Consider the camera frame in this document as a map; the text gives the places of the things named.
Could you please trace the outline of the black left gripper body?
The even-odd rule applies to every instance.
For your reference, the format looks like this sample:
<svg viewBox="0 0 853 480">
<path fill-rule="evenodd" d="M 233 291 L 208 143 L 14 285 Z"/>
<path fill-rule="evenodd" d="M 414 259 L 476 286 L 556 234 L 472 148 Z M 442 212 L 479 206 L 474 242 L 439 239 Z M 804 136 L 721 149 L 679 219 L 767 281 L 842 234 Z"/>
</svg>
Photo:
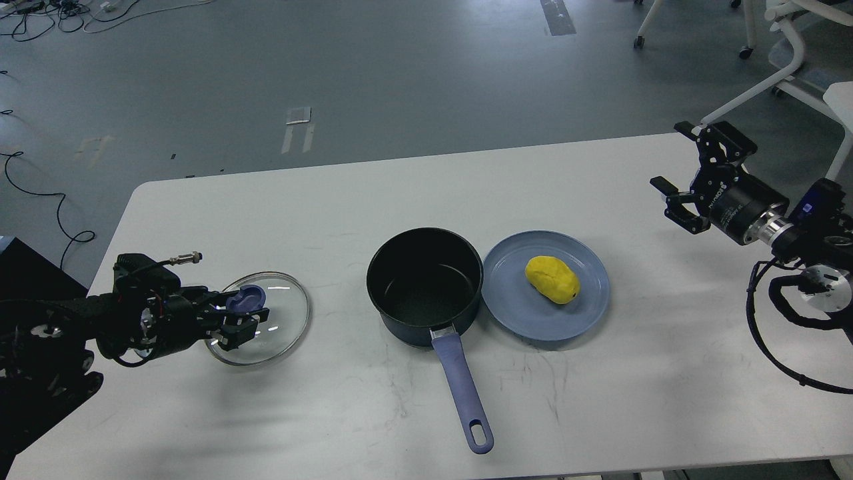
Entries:
<svg viewBox="0 0 853 480">
<path fill-rule="evenodd" d="M 179 289 L 167 297 L 150 297 L 141 310 L 139 357 L 165 357 L 211 338 L 225 316 L 219 291 L 204 286 Z"/>
</svg>

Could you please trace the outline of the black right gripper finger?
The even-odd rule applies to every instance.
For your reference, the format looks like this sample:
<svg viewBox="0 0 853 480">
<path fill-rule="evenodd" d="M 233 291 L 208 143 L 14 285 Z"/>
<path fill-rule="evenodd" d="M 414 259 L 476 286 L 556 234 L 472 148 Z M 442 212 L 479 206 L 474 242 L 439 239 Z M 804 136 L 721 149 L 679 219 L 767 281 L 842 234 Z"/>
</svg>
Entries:
<svg viewBox="0 0 853 480">
<path fill-rule="evenodd" d="M 700 234 L 710 229 L 710 218 L 706 197 L 694 191 L 679 191 L 663 176 L 652 177 L 650 185 L 663 195 L 664 216 L 691 234 Z"/>
<path fill-rule="evenodd" d="M 747 174 L 744 162 L 758 151 L 752 140 L 727 121 L 704 127 L 681 121 L 674 130 L 696 145 L 700 167 L 695 182 L 733 182 Z"/>
</svg>

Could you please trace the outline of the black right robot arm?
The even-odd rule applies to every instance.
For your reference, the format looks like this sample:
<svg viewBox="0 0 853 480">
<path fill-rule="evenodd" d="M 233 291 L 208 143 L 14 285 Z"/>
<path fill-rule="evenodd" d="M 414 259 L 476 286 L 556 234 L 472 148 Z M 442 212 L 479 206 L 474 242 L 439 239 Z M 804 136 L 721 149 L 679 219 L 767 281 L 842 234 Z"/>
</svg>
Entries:
<svg viewBox="0 0 853 480">
<path fill-rule="evenodd" d="M 700 166 L 685 191 L 662 176 L 650 179 L 663 197 L 664 216 L 693 235 L 715 228 L 741 246 L 767 245 L 772 257 L 753 265 L 746 287 L 744 312 L 753 341 L 799 385 L 850 395 L 851 388 L 784 365 L 765 343 L 756 319 L 761 280 L 778 268 L 785 274 L 770 280 L 767 295 L 785 320 L 851 336 L 851 216 L 845 212 L 843 189 L 822 177 L 791 207 L 785 195 L 747 172 L 744 162 L 758 147 L 729 122 L 698 127 L 681 121 L 674 130 L 695 144 Z"/>
</svg>

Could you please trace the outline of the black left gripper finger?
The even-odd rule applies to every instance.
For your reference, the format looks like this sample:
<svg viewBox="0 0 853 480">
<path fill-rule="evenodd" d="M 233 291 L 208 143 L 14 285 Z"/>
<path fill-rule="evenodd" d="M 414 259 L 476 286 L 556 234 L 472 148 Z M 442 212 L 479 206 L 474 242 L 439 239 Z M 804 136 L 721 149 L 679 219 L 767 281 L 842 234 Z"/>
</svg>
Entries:
<svg viewBox="0 0 853 480">
<path fill-rule="evenodd" d="M 237 291 L 210 291 L 200 300 L 200 316 L 204 319 L 228 320 L 253 318 L 267 320 L 267 295 L 262 287 L 240 287 Z"/>
<path fill-rule="evenodd" d="M 262 313 L 205 313 L 205 339 L 214 340 L 225 351 L 238 349 L 258 335 Z"/>
</svg>

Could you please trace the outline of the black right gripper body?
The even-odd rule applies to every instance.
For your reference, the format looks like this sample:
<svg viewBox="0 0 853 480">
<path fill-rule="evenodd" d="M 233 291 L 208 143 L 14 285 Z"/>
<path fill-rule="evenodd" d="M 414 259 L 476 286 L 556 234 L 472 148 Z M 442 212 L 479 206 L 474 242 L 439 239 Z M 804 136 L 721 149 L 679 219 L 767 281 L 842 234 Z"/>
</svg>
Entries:
<svg viewBox="0 0 853 480">
<path fill-rule="evenodd" d="M 758 240 L 756 222 L 768 211 L 785 215 L 790 200 L 741 167 L 701 166 L 692 193 L 697 213 L 731 240 L 746 245 Z"/>
</svg>

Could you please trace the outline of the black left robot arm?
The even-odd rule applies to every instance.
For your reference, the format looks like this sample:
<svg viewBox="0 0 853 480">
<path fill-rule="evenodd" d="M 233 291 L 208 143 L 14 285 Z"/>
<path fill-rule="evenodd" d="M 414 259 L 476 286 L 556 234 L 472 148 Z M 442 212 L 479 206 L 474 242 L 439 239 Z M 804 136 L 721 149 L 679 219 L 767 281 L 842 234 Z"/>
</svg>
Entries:
<svg viewBox="0 0 853 480">
<path fill-rule="evenodd" d="M 100 354 L 142 367 L 196 341 L 226 350 L 253 340 L 269 316 L 254 285 L 237 291 L 182 286 L 171 267 L 201 261 L 199 252 L 155 261 L 122 254 L 110 293 L 69 300 L 2 301 L 2 474 L 15 457 L 81 407 L 103 386 L 92 371 Z"/>
</svg>

